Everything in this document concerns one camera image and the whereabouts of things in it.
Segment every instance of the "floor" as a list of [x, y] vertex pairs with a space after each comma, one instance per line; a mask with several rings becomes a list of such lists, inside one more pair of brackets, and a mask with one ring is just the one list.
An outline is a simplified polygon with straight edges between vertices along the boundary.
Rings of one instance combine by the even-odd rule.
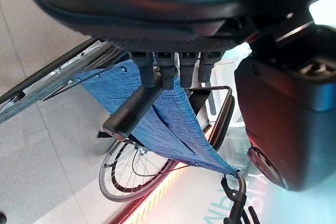
[[[32, 0], [0, 0], [0, 95], [86, 40]], [[82, 88], [38, 103], [0, 125], [0, 211], [8, 224], [107, 223], [122, 207], [100, 193], [111, 140], [108, 113]]]

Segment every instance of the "wheel spoke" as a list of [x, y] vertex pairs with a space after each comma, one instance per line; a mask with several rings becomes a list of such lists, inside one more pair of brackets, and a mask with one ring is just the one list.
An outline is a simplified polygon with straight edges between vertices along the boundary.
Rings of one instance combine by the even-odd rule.
[[[136, 162], [136, 170], [135, 170], [135, 172], [138, 171], [139, 159], [140, 159], [140, 153], [139, 153], [138, 161]], [[133, 192], [133, 189], [134, 189], [135, 178], [136, 178], [136, 174], [134, 174], [134, 180], [133, 180], [133, 186], [132, 186], [132, 191], [131, 191], [131, 193]]]
[[122, 174], [121, 174], [121, 176], [120, 176], [120, 180], [121, 180], [121, 178], [122, 178], [122, 175], [124, 175], [124, 172], [125, 172], [126, 167], [127, 167], [127, 163], [130, 161], [130, 158], [131, 158], [133, 152], [134, 152], [134, 149], [133, 149], [131, 155], [129, 156], [127, 162], [125, 163], [125, 167], [124, 167], [124, 170], [122, 171]]
[[131, 179], [131, 177], [132, 177], [132, 174], [133, 174], [133, 171], [131, 172], [131, 175], [130, 175], [129, 179], [127, 180], [127, 183], [126, 183], [126, 186], [125, 186], [125, 190], [124, 190], [124, 192], [122, 193], [122, 195], [124, 195], [124, 193], [125, 193], [125, 191], [126, 191], [128, 182], [130, 181], [130, 179]]
[[148, 162], [151, 163], [156, 169], [158, 169], [157, 166], [154, 165], [152, 162], [150, 162], [149, 160], [148, 160]]
[[140, 162], [142, 163], [143, 167], [144, 167], [144, 171], [143, 173], [145, 173], [145, 171], [147, 172], [147, 174], [149, 175], [148, 170], [146, 169], [146, 165], [142, 162], [142, 160], [140, 159]]
[[[129, 152], [130, 150], [133, 150], [134, 151], [134, 149], [133, 148], [129, 148], [127, 151], [123, 151], [122, 152], [122, 154], [125, 154], [125, 153], [127, 153], [127, 152]], [[105, 167], [105, 169], [107, 169], [107, 168], [109, 168], [110, 166], [112, 166], [116, 161], [118, 161], [119, 159], [121, 158], [121, 155], [117, 158], [117, 159], [115, 159], [114, 161], [113, 161], [113, 163], [112, 164], [109, 164], [108, 166], [106, 166]]]

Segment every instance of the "black handle grip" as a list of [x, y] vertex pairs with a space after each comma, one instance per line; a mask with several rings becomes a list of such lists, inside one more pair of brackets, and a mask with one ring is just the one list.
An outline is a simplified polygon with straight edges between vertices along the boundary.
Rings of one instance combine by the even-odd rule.
[[161, 74], [155, 72], [155, 86], [144, 88], [141, 85], [116, 112], [108, 118], [103, 129], [117, 140], [124, 140], [134, 130], [143, 116], [162, 93]]

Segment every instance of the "tire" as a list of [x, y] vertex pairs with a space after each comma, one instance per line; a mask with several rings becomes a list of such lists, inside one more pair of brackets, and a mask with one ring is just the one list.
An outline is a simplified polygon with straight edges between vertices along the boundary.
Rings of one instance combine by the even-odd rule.
[[[101, 192], [103, 193], [103, 195], [107, 199], [109, 199], [111, 201], [115, 201], [115, 202], [127, 202], [127, 201], [133, 201], [133, 200], [139, 199], [139, 198], [149, 194], [169, 174], [169, 173], [167, 173], [167, 171], [170, 171], [170, 170], [174, 169], [174, 167], [178, 163], [176, 161], [172, 161], [170, 159], [167, 159], [165, 165], [163, 165], [161, 167], [161, 173], [153, 174], [153, 176], [148, 176], [150, 179], [147, 180], [146, 183], [144, 183], [143, 185], [138, 185], [138, 186], [134, 187], [133, 190], [131, 190], [131, 191], [130, 191], [130, 188], [127, 187], [128, 186], [127, 185], [128, 182], [127, 182], [126, 186], [123, 187], [123, 188], [126, 188], [128, 190], [124, 190], [124, 192], [122, 192], [122, 189], [120, 188], [120, 182], [116, 182], [116, 176], [115, 176], [115, 172], [118, 169], [117, 164], [118, 164], [118, 161], [120, 161], [119, 158], [123, 153], [129, 152], [129, 151], [132, 151], [132, 153], [133, 153], [132, 148], [136, 149], [136, 148], [139, 148], [139, 147], [140, 146], [138, 146], [136, 144], [132, 145], [132, 144], [127, 144], [127, 143], [122, 143], [122, 142], [116, 141], [114, 143], [114, 145], [111, 147], [108, 154], [106, 155], [106, 157], [103, 161], [103, 164], [100, 168], [99, 187], [100, 187]], [[133, 160], [130, 159], [130, 157], [132, 157], [132, 154], [130, 154], [129, 159], [126, 162], [124, 171], [125, 171], [128, 164], [129, 164], [128, 168], [129, 169], [132, 168], [130, 165], [133, 165], [137, 152], [138, 152], [138, 150], [136, 151], [136, 153], [133, 157]], [[107, 178], [106, 178], [106, 176], [111, 176], [111, 184], [113, 185], [112, 190], [114, 191], [113, 193], [110, 192], [109, 189], [107, 188], [107, 184], [106, 184], [106, 179]]]

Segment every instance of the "wheel rim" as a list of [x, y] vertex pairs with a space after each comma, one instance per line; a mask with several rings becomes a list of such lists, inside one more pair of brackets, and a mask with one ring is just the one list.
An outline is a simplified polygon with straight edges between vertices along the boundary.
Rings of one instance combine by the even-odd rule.
[[100, 189], [105, 197], [117, 202], [140, 198], [164, 179], [165, 171], [176, 165], [176, 162], [148, 150], [141, 155], [140, 148], [120, 142], [111, 148], [99, 174]]

